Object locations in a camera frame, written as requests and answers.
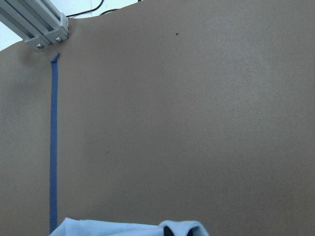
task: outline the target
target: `light blue cloth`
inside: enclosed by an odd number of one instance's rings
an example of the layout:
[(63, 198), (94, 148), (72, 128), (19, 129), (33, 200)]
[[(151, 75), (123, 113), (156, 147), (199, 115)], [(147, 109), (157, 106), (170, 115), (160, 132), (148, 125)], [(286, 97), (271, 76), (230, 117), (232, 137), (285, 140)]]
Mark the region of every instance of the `light blue cloth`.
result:
[(163, 221), (160, 225), (113, 223), (96, 220), (73, 220), (66, 218), (50, 236), (163, 236), (167, 226), (174, 236), (209, 236), (198, 221)]

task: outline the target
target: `blue tape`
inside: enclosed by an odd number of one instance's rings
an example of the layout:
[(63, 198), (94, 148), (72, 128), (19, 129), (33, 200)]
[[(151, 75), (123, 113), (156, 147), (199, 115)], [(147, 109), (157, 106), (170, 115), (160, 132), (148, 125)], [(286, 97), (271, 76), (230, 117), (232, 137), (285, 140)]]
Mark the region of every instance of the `blue tape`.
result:
[(50, 188), (49, 223), (52, 233), (57, 227), (57, 105), (58, 105), (58, 63), (59, 53), (52, 59), (51, 110), (50, 110)]

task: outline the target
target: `screw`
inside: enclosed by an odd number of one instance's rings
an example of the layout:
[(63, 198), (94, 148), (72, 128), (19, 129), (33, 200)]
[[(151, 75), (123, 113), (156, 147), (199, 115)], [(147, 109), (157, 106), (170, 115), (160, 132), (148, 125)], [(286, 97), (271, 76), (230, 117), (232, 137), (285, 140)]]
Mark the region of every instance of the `screw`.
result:
[(56, 37), (55, 40), (56, 40), (57, 42), (61, 42), (63, 39), (60, 38), (60, 37)]
[(38, 43), (38, 44), (36, 44), (36, 47), (37, 47), (37, 48), (43, 48), (44, 45), (42, 45), (41, 43)]

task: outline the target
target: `cord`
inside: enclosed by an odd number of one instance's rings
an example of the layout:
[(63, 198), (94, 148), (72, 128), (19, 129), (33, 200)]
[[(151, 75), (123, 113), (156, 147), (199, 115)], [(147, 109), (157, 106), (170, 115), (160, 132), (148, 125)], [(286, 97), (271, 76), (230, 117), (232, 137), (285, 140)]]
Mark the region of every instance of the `cord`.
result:
[(96, 11), (97, 9), (100, 8), (100, 6), (103, 5), (103, 3), (104, 3), (104, 0), (101, 0), (101, 1), (100, 1), (100, 4), (99, 4), (96, 8), (92, 9), (92, 10), (88, 10), (88, 11), (83, 11), (83, 12), (75, 13), (75, 14), (72, 14), (72, 15), (68, 15), (68, 16), (66, 16), (66, 17), (78, 16), (78, 15), (82, 15), (82, 14), (89, 13), (89, 12), (92, 12), (92, 11)]
[(101, 13), (100, 15), (104, 15), (104, 14), (107, 14), (109, 12), (116, 11), (116, 10), (118, 10), (118, 9), (107, 10), (107, 11), (104, 11), (103, 13)]

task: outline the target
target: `white background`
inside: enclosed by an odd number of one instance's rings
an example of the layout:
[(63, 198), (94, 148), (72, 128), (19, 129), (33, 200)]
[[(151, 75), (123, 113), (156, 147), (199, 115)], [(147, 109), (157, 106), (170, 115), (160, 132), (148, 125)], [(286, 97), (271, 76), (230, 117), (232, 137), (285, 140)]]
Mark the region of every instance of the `white background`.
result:
[[(101, 0), (50, 0), (55, 7), (65, 15), (71, 15), (82, 11), (96, 8)], [(86, 18), (98, 16), (102, 12), (114, 8), (122, 8), (134, 3), (138, 0), (104, 0), (103, 5), (96, 11), (76, 16), (75, 18)], [(0, 51), (10, 45), (21, 41), (22, 39), (11, 31), (7, 26), (0, 22)]]

